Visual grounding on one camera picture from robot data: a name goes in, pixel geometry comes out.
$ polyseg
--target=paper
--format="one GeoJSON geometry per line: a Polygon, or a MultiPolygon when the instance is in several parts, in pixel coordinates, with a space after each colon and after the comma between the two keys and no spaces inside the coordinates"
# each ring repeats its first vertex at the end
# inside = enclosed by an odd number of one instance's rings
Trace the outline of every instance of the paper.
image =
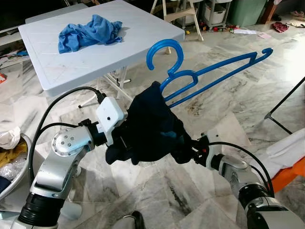
{"type": "Polygon", "coordinates": [[[234,30],[234,33],[256,34],[256,31],[255,30],[241,30],[241,29],[237,29],[237,30],[234,30]]]}
{"type": "Polygon", "coordinates": [[[271,36],[270,36],[269,34],[264,33],[264,32],[260,32],[260,33],[258,34],[258,36],[260,36],[261,38],[264,38],[264,39],[269,39],[269,38],[271,38],[271,36]]]}

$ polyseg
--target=green bin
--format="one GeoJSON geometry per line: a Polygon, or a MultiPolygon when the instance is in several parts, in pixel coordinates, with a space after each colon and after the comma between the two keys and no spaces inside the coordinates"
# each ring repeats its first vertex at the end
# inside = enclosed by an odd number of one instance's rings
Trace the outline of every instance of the green bin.
{"type": "Polygon", "coordinates": [[[255,25],[267,0],[234,0],[229,22],[241,27],[255,25]]]}

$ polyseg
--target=blue cloth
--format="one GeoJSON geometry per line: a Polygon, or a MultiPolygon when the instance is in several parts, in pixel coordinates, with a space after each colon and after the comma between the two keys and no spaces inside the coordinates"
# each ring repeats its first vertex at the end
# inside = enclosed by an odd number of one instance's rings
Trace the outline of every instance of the blue cloth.
{"type": "Polygon", "coordinates": [[[86,25],[69,24],[60,32],[58,51],[59,53],[75,52],[82,46],[99,42],[103,44],[121,42],[122,37],[118,37],[121,27],[121,21],[110,22],[94,14],[86,25]]]}

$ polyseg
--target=hanger hook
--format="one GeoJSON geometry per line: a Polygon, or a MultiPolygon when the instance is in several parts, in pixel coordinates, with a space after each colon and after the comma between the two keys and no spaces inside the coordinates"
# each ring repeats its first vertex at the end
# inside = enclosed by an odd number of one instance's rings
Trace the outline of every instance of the hanger hook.
{"type": "Polygon", "coordinates": [[[157,42],[156,44],[154,44],[148,51],[147,55],[146,55],[146,64],[147,67],[149,68],[149,70],[153,70],[154,69],[154,65],[153,65],[153,56],[156,54],[156,52],[164,47],[172,47],[176,50],[177,52],[177,62],[175,63],[175,65],[169,69],[167,72],[169,74],[169,76],[171,76],[175,71],[177,71],[179,69],[179,67],[181,66],[182,62],[183,62],[183,50],[182,47],[180,46],[180,44],[172,39],[165,39],[162,41],[157,42]]]}

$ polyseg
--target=yellow cloth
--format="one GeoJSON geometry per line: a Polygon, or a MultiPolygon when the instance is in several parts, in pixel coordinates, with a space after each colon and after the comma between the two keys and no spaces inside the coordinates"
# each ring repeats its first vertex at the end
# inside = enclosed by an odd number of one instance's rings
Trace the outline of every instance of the yellow cloth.
{"type": "Polygon", "coordinates": [[[0,148],[0,168],[17,158],[20,153],[26,153],[27,151],[28,147],[23,139],[13,149],[0,148]]]}

